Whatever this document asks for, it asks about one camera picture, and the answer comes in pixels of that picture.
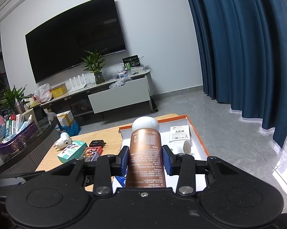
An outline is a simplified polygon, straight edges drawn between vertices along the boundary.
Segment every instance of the open drawer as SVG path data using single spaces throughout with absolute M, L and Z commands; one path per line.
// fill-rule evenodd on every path
M 88 96 L 94 113 L 149 101 L 148 83 L 145 78 L 126 82 L 124 86 L 104 90 Z

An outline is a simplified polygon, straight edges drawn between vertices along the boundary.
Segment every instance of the yellow plastic container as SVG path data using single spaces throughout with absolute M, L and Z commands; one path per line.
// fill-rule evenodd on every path
M 57 98 L 61 95 L 66 94 L 67 93 L 66 84 L 63 83 L 59 86 L 54 87 L 53 89 L 51 89 L 51 93 L 52 93 L 53 98 Z

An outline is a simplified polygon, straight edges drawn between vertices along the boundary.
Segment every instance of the purple storage tray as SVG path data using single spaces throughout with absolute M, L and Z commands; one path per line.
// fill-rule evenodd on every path
M 0 144 L 0 154 L 7 155 L 16 152 L 36 132 L 37 132 L 37 126 L 35 122 L 32 121 L 24 130 L 22 130 L 22 132 L 17 134 L 9 142 Z

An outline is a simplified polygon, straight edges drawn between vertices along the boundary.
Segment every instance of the black television screen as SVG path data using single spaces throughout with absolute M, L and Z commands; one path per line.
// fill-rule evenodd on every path
M 36 83 L 82 62 L 88 51 L 108 55 L 126 50 L 114 0 L 73 7 L 26 35 Z

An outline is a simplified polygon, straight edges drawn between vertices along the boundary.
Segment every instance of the curtain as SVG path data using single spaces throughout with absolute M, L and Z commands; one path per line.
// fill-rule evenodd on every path
M 287 136 L 287 0 L 188 0 L 203 90 Z

